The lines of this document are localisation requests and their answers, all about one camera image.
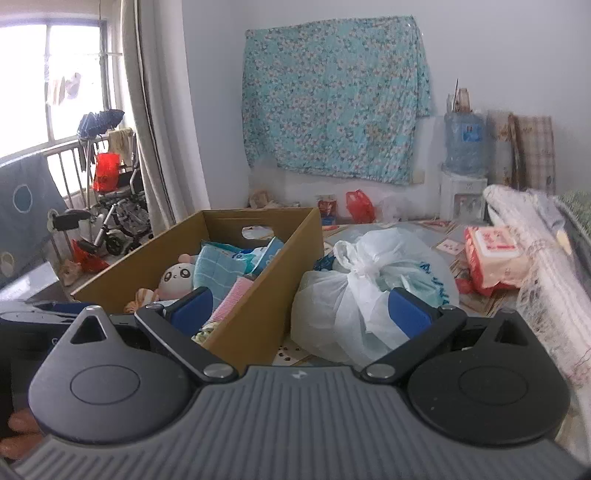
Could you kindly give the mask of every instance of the tan stuffed animal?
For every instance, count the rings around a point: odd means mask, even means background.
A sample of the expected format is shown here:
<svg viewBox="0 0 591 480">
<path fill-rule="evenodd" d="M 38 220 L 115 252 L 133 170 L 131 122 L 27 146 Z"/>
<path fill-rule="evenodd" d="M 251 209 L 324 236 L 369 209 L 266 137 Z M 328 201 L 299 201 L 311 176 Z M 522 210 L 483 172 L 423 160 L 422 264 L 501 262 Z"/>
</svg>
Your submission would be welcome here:
<svg viewBox="0 0 591 480">
<path fill-rule="evenodd" d="M 135 293 L 135 300 L 130 301 L 123 309 L 124 313 L 135 313 L 141 307 L 159 301 L 158 294 L 147 288 L 141 288 Z"/>
</svg>

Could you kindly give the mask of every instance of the blue water jug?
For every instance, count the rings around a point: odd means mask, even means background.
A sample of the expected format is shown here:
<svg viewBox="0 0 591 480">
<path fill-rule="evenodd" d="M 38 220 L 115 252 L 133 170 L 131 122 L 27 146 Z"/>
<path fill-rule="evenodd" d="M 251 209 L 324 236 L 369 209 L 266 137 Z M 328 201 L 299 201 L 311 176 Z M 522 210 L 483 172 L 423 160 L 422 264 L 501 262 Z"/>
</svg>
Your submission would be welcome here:
<svg viewBox="0 0 591 480">
<path fill-rule="evenodd" d="M 444 170 L 458 175 L 485 176 L 488 173 L 485 129 L 485 121 L 479 115 L 447 113 Z"/>
</svg>

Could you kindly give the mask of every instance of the floral cloth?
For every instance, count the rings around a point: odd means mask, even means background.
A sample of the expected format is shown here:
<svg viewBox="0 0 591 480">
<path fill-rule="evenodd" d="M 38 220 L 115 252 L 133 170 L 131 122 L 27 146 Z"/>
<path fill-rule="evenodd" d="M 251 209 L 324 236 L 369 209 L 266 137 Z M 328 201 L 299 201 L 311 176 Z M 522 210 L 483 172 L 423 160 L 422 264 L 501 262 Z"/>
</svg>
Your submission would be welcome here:
<svg viewBox="0 0 591 480">
<path fill-rule="evenodd" d="M 242 117 L 253 166 L 408 184 L 429 73 L 413 17 L 246 32 Z"/>
</svg>

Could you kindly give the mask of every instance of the logo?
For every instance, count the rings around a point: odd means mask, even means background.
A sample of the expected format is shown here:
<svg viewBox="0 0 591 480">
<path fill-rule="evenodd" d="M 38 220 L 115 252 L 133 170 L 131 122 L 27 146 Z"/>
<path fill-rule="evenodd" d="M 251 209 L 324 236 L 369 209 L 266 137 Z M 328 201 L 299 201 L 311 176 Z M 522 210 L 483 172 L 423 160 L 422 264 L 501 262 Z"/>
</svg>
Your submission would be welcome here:
<svg viewBox="0 0 591 480">
<path fill-rule="evenodd" d="M 295 378 L 296 380 L 301 380 L 302 378 L 307 377 L 308 374 L 306 372 L 304 372 L 303 370 L 298 370 L 296 373 L 291 374 L 291 376 L 293 378 Z"/>
</svg>

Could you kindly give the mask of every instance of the gray ribbed surface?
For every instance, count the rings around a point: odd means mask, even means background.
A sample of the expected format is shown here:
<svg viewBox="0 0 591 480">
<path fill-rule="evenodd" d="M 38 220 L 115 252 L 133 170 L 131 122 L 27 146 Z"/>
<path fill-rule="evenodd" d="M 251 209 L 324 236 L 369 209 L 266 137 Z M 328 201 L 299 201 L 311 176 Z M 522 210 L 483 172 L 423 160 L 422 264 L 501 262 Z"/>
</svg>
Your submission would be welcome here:
<svg viewBox="0 0 591 480">
<path fill-rule="evenodd" d="M 394 388 L 365 384 L 349 368 L 270 367 L 205 388 L 151 439 L 119 448 L 50 439 L 16 470 L 27 480 L 574 480 L 583 472 L 548 441 L 492 450 L 441 437 Z"/>
</svg>

